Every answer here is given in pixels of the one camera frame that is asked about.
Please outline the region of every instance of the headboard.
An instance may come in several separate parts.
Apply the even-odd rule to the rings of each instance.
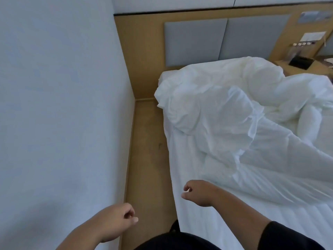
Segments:
[[[158,78],[163,71],[179,69],[190,62],[196,62],[195,57],[198,57],[186,55],[184,56],[185,62],[177,62],[177,56],[165,55],[165,47],[167,47],[167,45],[164,44],[164,27],[167,32],[170,29],[170,27],[168,27],[168,25],[170,25],[169,23],[185,23],[186,21],[193,23],[192,25],[187,24],[185,27],[182,27],[188,28],[187,32],[184,31],[184,37],[189,36],[189,33],[192,31],[191,28],[200,27],[199,23],[204,23],[202,20],[212,20],[210,25],[205,28],[206,33],[211,33],[211,31],[216,31],[216,28],[219,28],[220,31],[216,31],[215,33],[215,39],[211,41],[211,45],[207,46],[208,48],[206,50],[209,50],[209,53],[207,53],[206,56],[203,56],[202,54],[199,55],[204,57],[202,59],[198,58],[197,61],[199,62],[212,61],[216,60],[216,58],[225,59],[241,57],[240,55],[242,53],[248,54],[249,45],[258,43],[257,41],[259,41],[259,45],[264,46],[264,50],[262,51],[257,48],[258,52],[256,55],[266,57],[270,61],[276,61],[283,59],[290,44],[298,42],[306,32],[326,31],[326,37],[331,34],[333,30],[333,19],[330,19],[327,22],[297,23],[302,12],[317,10],[333,10],[333,3],[225,8],[150,14],[121,14],[115,15],[114,19],[116,21],[134,96],[136,99],[142,99],[153,97],[157,88]],[[272,17],[272,23],[275,23],[276,28],[275,34],[265,35],[266,40],[263,41],[248,37],[246,40],[248,45],[241,45],[243,49],[238,52],[233,50],[233,48],[235,48],[234,46],[229,47],[230,44],[240,46],[240,42],[245,40],[241,39],[244,21],[249,21],[249,26],[251,26],[251,24],[263,21],[262,16]],[[276,18],[281,18],[281,21],[278,23]],[[265,27],[261,28],[262,30],[257,29],[257,34],[267,30],[267,27],[266,29]],[[248,33],[253,30],[253,28],[247,29]],[[172,40],[172,36],[169,39],[165,38],[165,43],[168,44],[172,42]],[[308,53],[308,56],[314,56],[322,44],[323,40],[318,41]]]

